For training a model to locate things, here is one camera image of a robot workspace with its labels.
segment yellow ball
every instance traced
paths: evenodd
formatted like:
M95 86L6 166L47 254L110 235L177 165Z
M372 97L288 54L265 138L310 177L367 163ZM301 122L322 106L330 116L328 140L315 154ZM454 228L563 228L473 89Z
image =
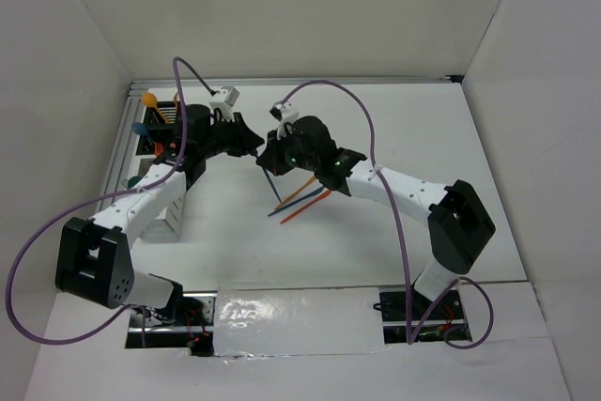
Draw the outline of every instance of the yellow ball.
M147 108L157 108L157 105L159 103L157 97L152 93L144 93L140 100Z

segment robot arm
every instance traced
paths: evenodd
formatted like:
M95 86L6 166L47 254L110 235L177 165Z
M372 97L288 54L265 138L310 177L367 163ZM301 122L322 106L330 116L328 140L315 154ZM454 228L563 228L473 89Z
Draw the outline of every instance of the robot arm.
M338 147L317 117L296 119L284 114L287 108L292 107L280 104L271 110L280 126L268 134L257 164L275 176L302 168L313 172L329 190L389 206L388 195L375 172L380 171L400 211L426 226L430 233L434 258L417 278L415 290L433 301L458 275L470 271L495 233L495 225L469 183L458 180L447 186L388 168L373 168L361 153ZM296 120L283 124L287 117Z
M173 169L182 145L179 117L172 125L148 127L153 141L168 150L133 187L136 193L121 197L87 220L71 218L65 224L56 268L57 288L108 308L144 305L167 320L196 307L190 304L198 301L183 297L181 284L135 271L130 247L161 210L182 197L202 176L208 158L223 152L236 157L255 154L263 145L264 140L246 126L241 114L231 111L237 93L234 88L218 92L211 103L215 112L212 124L207 106L187 107L188 138L183 161L171 177L145 190L146 185L161 180Z

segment red wire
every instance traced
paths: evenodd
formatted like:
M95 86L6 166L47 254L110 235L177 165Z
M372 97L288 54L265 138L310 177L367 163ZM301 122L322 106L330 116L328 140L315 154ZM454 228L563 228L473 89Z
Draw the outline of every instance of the red wire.
M453 320L455 319L455 316L453 315L453 309L451 309L451 307L449 307L448 305L444 306L444 311L447 313L447 324L451 324L453 322Z
M320 196L316 197L313 201L311 201L309 204L299 208L298 210L296 210L294 213L292 213L291 215L287 216L286 218L284 218L283 220L280 221L280 224L285 224L288 221L290 221L292 218L294 218L295 216L299 215L300 213L302 213L303 211L305 211L306 209L308 209L309 207L311 207L314 203L321 201L322 199L325 199L326 197L328 197L331 194L330 190L327 190L326 192L324 192L323 194L321 194Z
M188 312L190 312L192 315L194 315L194 317L196 318L196 321L198 321L198 325L203 328L203 333L206 333L207 331L205 330L205 325L203 324L203 322L198 318L198 314L194 311L194 310L188 310Z

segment white connector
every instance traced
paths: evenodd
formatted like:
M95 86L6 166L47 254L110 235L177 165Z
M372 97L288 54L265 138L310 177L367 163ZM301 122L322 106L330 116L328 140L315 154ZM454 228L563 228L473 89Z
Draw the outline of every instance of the white connector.
M234 105L239 95L235 87L224 86L210 98L208 104L213 109L216 121L234 121Z
M280 121L277 128L277 139L281 139L292 131L292 124L299 118L299 110L291 103L276 103L270 113Z

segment transparent plastic sheet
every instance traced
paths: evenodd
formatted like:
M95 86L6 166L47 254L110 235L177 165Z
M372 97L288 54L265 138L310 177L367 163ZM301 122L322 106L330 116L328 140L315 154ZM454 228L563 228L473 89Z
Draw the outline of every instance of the transparent plastic sheet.
M378 290L220 289L215 311L215 356L368 354L386 350Z

